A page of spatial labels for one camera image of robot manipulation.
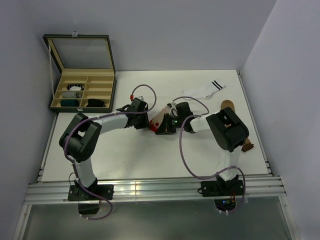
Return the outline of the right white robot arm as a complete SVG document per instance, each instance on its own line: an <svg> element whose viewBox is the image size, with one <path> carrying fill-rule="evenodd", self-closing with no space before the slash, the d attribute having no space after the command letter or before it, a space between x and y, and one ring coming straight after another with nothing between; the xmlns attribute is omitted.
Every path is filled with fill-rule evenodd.
<svg viewBox="0 0 320 240"><path fill-rule="evenodd" d="M217 165L217 191L222 195L229 194L233 188L233 180L239 177L238 161L243 145L249 136L249 130L236 113L225 107L212 114L195 115L188 102L171 104L175 113L165 113L161 123L156 126L157 135L172 135L178 129L195 134L211 131L221 149L221 158Z"/></svg>

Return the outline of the beige reindeer sock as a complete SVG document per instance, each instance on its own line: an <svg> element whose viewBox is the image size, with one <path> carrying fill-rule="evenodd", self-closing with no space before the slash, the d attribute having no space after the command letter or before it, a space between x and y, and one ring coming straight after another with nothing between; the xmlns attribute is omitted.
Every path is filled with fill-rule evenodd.
<svg viewBox="0 0 320 240"><path fill-rule="evenodd" d="M149 121L149 129L153 131L154 133L157 132L158 128L163 122L164 115L168 114L171 107L167 104L155 117L153 117Z"/></svg>

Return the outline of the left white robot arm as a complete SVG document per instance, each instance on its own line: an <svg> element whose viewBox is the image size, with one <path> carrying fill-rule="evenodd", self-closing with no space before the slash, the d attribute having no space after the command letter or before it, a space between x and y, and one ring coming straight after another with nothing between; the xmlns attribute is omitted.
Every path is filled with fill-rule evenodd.
<svg viewBox="0 0 320 240"><path fill-rule="evenodd" d="M59 146L74 168L76 182L80 185L79 194L91 200L98 193L98 180L92 168L93 155L100 135L117 129L149 127L148 104L143 97L135 97L130 104L118 108L114 113L101 117L88 117L77 113L62 136Z"/></svg>

